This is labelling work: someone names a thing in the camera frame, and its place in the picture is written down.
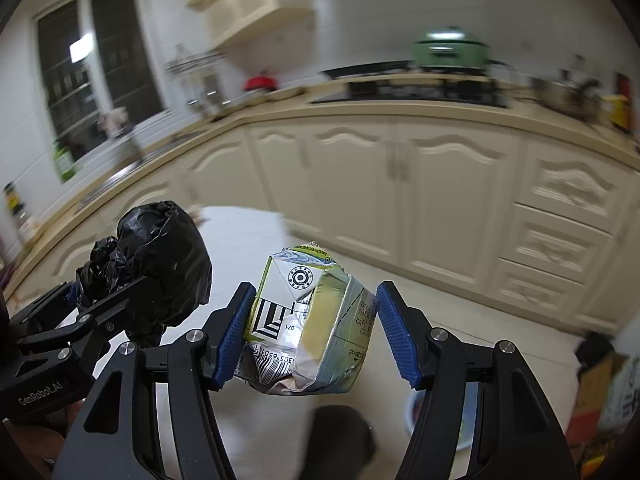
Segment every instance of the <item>circular logo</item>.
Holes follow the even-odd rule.
[[[302,290],[311,286],[314,275],[308,267],[293,267],[289,273],[289,285],[297,290]]]

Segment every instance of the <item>human hand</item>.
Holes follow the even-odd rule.
[[[65,408],[67,429],[71,427],[81,408],[82,400],[74,402]],[[64,437],[49,428],[41,426],[14,426],[10,422],[6,422],[5,426],[16,446],[20,448],[20,451],[36,471],[43,478],[50,479],[51,468],[46,461],[58,458],[60,450],[62,450],[62,446],[65,443]]]

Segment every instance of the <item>window pane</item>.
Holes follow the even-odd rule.
[[[87,67],[72,63],[69,46],[80,39],[78,1],[38,20],[38,50],[47,105],[60,143],[78,160],[107,140],[98,131],[99,112]]]
[[[132,124],[159,114],[163,107],[146,58],[134,0],[91,1],[113,107],[126,107]]]

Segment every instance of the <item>window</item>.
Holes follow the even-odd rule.
[[[37,35],[56,139],[75,160],[107,140],[101,113],[126,107],[135,126],[163,111],[135,0],[72,0],[39,18]]]

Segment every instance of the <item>sink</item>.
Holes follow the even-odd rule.
[[[169,150],[174,149],[176,146],[180,146],[181,144],[187,142],[187,140],[191,140],[194,137],[199,136],[204,133],[204,130],[197,130],[196,132],[191,132],[188,134],[183,134],[180,136],[172,137],[167,143],[163,144],[159,148],[143,155],[142,160],[137,160],[132,164],[129,164],[125,168],[122,168],[117,173],[111,175],[107,180],[105,180],[100,186],[96,189],[92,190],[92,192],[86,194],[80,199],[78,202],[78,211],[87,207],[91,202],[93,202],[96,198],[106,192],[111,187],[115,186],[120,181],[127,178],[131,173],[142,168],[145,164],[150,163],[152,160],[155,160],[160,155],[168,152]]]

